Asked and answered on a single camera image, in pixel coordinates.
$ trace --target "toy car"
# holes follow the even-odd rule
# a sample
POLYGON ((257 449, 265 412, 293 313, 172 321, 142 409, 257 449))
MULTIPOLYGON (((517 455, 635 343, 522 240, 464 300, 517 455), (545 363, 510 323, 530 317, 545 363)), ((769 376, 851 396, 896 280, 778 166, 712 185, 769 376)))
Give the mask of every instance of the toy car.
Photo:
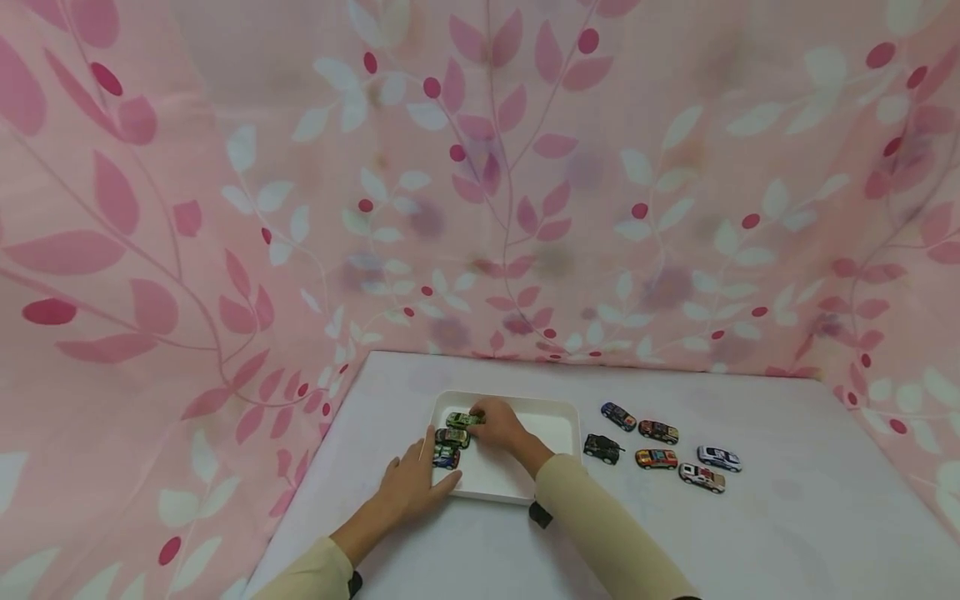
POLYGON ((677 468, 680 461, 673 450, 655 450, 645 448, 636 452, 636 465, 642 468, 677 468))
POLYGON ((636 427, 636 419, 634 419, 633 415, 612 402, 607 402, 601 406, 600 413, 607 419, 612 420, 624 431, 633 431, 636 427))
POLYGON ((727 488, 727 479, 720 473, 715 473, 708 468, 683 463, 680 465, 679 474, 680 478, 686 483, 700 486, 713 493, 723 493, 727 488))
POLYGON ((452 445, 433 446, 433 466, 434 468, 445 468, 454 470, 460 464, 460 448, 452 445))
POLYGON ((676 427, 671 427, 656 420, 642 420, 640 422, 640 435, 671 445, 680 441, 680 432, 677 431, 676 427))
POLYGON ((446 426, 454 429, 467 429, 471 425, 482 425, 484 418, 467 413, 450 413, 446 416, 446 426))
POLYGON ((452 445, 462 450, 470 446, 470 434, 463 429, 438 429, 434 440, 437 444, 452 445))
POLYGON ((584 443, 584 454, 598 458, 608 465, 616 465, 622 450, 620 444, 610 438, 595 436, 592 433, 587 435, 587 441, 584 443))
POLYGON ((734 473, 743 470, 743 466, 740 464, 740 457, 723 448, 716 448, 711 445, 699 446, 697 448, 697 458, 705 465, 725 468, 734 473))

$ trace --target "red dot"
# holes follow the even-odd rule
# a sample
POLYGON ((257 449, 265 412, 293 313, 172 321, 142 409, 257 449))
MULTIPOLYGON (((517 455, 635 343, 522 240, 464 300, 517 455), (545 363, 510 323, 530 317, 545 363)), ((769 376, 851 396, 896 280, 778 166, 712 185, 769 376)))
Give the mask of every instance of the red dot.
POLYGON ((165 566, 177 557, 178 552, 180 552, 180 536, 170 538, 163 544, 163 547, 160 548, 160 556, 156 561, 160 563, 160 566, 165 566))
POLYGON ((740 225, 744 229, 753 229, 760 223, 760 215, 751 213, 743 218, 743 221, 740 222, 740 225))
POLYGON ((580 52, 584 54, 592 54, 594 50, 597 49, 597 46, 600 45, 600 34, 597 33, 595 29, 584 29, 584 32, 580 34, 580 39, 577 41, 577 47, 580 48, 580 52))
POLYGON ((376 57, 373 55, 373 52, 368 52, 363 55, 363 65, 371 75, 376 73, 376 57))
POLYGON ((886 66, 888 62, 893 60, 893 57, 896 53, 897 46, 895 46, 893 42, 885 41, 881 44, 877 44, 867 55, 867 66, 872 69, 878 69, 881 66, 886 66))
POLYGON ((906 80, 907 89, 913 89, 917 85, 920 85, 924 82, 924 77, 926 77, 926 67, 922 66, 914 70, 910 74, 910 77, 906 80))
POLYGON ((423 80, 423 93, 427 98, 440 98, 440 82, 436 77, 428 77, 423 80))
POLYGON ((123 95, 123 86, 120 85, 120 80, 118 80, 117 76, 113 74, 113 71, 109 70, 99 62, 92 62, 90 64, 90 71, 93 72, 93 77, 96 78, 97 83, 100 84, 100 87, 114 96, 123 95))
POLYGON ((636 203, 634 207, 630 209, 630 214, 634 215, 635 219, 642 219, 647 216, 647 211, 650 210, 650 206, 647 206, 644 203, 636 203))

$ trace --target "white toy car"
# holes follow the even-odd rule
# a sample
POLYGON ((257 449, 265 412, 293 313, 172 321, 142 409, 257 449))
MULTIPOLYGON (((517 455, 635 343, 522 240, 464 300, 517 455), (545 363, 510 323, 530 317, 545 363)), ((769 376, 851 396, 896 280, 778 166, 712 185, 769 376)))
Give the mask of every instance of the white toy car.
POLYGON ((740 457, 723 448, 715 448, 711 445, 702 445, 697 448, 697 458, 704 465, 713 465, 714 467, 725 468, 734 473, 743 470, 740 464, 740 457))

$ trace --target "black toy car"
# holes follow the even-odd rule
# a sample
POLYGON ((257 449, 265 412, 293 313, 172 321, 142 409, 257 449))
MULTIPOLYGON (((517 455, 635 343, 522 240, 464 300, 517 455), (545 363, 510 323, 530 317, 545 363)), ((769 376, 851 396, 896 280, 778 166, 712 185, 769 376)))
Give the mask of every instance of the black toy car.
POLYGON ((608 465, 616 465, 622 451, 623 448, 617 442, 592 433, 587 435, 587 441, 584 443, 584 454, 598 458, 608 465))

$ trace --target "pink leaf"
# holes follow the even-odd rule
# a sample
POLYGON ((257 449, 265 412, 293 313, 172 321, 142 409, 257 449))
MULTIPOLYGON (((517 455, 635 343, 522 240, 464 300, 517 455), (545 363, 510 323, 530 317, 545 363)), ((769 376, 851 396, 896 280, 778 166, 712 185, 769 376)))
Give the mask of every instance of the pink leaf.
POLYGON ((47 118, 47 99, 27 63, 0 36, 0 117, 23 135, 36 135, 47 118))
POLYGON ((110 135, 120 139, 120 134, 116 128, 113 127, 113 121, 104 114, 96 101, 93 100, 93 96, 87 93, 81 83, 63 66, 60 59, 54 56, 49 50, 44 50, 43 52, 47 62, 50 64, 50 68, 54 71, 54 75, 57 76, 60 85, 63 86, 63 90, 70 96, 74 104, 76 104, 86 116, 90 117, 94 123, 102 127, 110 135))
POLYGON ((570 199, 570 182, 564 180, 563 183, 553 188, 546 198, 543 199, 543 216, 552 217, 566 208, 566 202, 570 199))
POLYGON ((237 428, 234 437, 238 444, 245 442, 253 433, 259 429, 263 422, 263 415, 266 410, 262 406, 254 406, 244 413, 244 416, 237 422, 237 428))
POLYGON ((528 287, 516 296, 516 305, 520 308, 533 306, 534 302, 537 301, 537 296, 539 295, 540 287, 538 285, 528 287))
POLYGON ((867 283, 886 283, 906 275, 906 269, 894 263, 874 265, 863 270, 861 277, 867 283))
POLYGON ((537 232, 540 219, 537 218, 537 211, 534 209, 533 203, 526 196, 521 198, 516 206, 516 222, 521 229, 530 235, 537 232))
POLYGON ((120 15, 113 0, 73 0, 70 13, 80 39, 94 48, 109 48, 120 35, 120 15))
POLYGON ((563 86, 569 91, 590 89, 610 73, 613 57, 595 57, 574 62, 566 69, 563 86))
POLYGON ((523 113, 527 109, 527 88, 520 84, 514 90, 514 93, 507 96, 507 99, 500 104, 496 110, 496 120, 500 124, 501 132, 508 132, 523 119, 523 113))
POLYGON ((553 35, 550 21, 544 20, 540 24, 537 45, 534 47, 534 63, 537 66, 537 72, 549 84, 557 81, 561 69, 564 68, 564 54, 560 50, 557 38, 553 35))
POLYGON ((864 300, 856 306, 856 314, 863 319, 876 319, 890 308, 890 302, 887 300, 871 299, 864 300))
POLYGON ((149 279, 131 279, 133 318, 140 328, 166 335, 177 327, 180 309, 167 288, 149 279))
POLYGON ((270 430, 270 439, 275 440, 280 438, 287 432, 287 429, 290 427, 290 419, 294 416, 294 407, 293 406, 284 406, 276 413, 274 418, 274 428, 270 430))
POLYGON ((573 219, 558 219, 556 221, 547 221, 540 230, 537 231, 537 239, 541 242, 552 242, 564 237, 570 231, 570 224, 573 219))
POLYGON ((177 225, 177 233, 183 237, 197 237, 203 221, 200 204, 196 200, 174 204, 174 223, 177 225))
POLYGON ((253 310, 256 311, 256 320, 260 323, 260 331, 266 331, 270 325, 274 324, 274 303, 270 300, 270 295, 263 286, 256 289, 256 301, 253 303, 253 310))
POLYGON ((287 473, 290 472, 290 465, 294 462, 294 457, 290 454, 290 450, 286 448, 281 448, 276 452, 276 476, 277 477, 286 477, 287 473))
POLYGON ((926 255, 942 265, 960 265, 960 242, 944 242, 926 251, 926 255))
POLYGON ((523 15, 520 9, 515 9, 503 27, 493 36, 491 44, 491 63, 494 67, 501 67, 510 62, 516 51, 520 49, 520 40, 523 39, 523 15))
POLYGON ((253 333, 256 329, 256 320, 251 310, 226 296, 220 297, 220 321, 233 333, 253 333))
POLYGON ((490 296, 487 298, 487 304, 497 310, 513 310, 514 301, 503 296, 490 296))
POLYGON ((479 117, 473 114, 461 114, 457 117, 460 129, 470 139, 478 141, 487 141, 493 139, 493 123, 487 117, 479 117))
POLYGON ((263 378, 263 381, 260 382, 260 389, 257 391, 257 395, 260 396, 261 400, 264 402, 270 401, 270 398, 273 397, 276 391, 276 386, 280 384, 283 372, 284 369, 280 368, 263 378))
POLYGON ((120 133, 131 144, 146 146, 156 137, 156 112, 150 101, 137 96, 117 109, 120 133))
POLYGON ((184 410, 183 414, 180 415, 180 420, 212 415, 223 408, 224 404, 227 403, 229 398, 230 390, 227 388, 214 388, 213 390, 207 390, 190 401, 190 404, 187 405, 186 410, 184 410))
POLYGON ((50 275, 91 275, 115 265, 124 248, 91 229, 54 233, 4 249, 16 264, 50 275))
POLYGON ((98 151, 93 151, 93 193, 110 224, 124 235, 133 234, 140 221, 140 204, 127 176, 98 151))
POLYGON ((544 158, 563 158, 576 147, 576 138, 559 133, 544 133, 534 142, 534 152, 544 158))
POLYGON ((234 390, 239 390, 256 377, 256 374, 263 369, 263 364, 267 362, 267 354, 269 353, 270 349, 267 348, 240 365, 240 369, 237 369, 236 375, 233 376, 233 381, 230 382, 234 390))
POLYGON ((444 75, 444 84, 440 92, 440 98, 444 101, 447 112, 453 114, 460 110, 466 95, 467 81, 464 79, 464 69, 459 62, 450 59, 446 63, 446 75, 444 75))
POLYGON ((534 318, 530 320, 530 323, 537 329, 543 329, 544 327, 550 324, 550 319, 552 318, 553 318, 552 308, 541 308, 536 313, 534 313, 534 318))
POLYGON ((455 15, 450 16, 450 39, 465 59, 481 64, 487 61, 487 41, 483 34, 455 15))
POLYGON ((56 342, 54 346, 70 358, 115 365, 154 349, 156 340, 143 333, 121 333, 92 342, 56 342))
POLYGON ((461 198, 472 204, 483 203, 483 189, 473 181, 467 181, 459 175, 453 177, 453 189, 461 198))

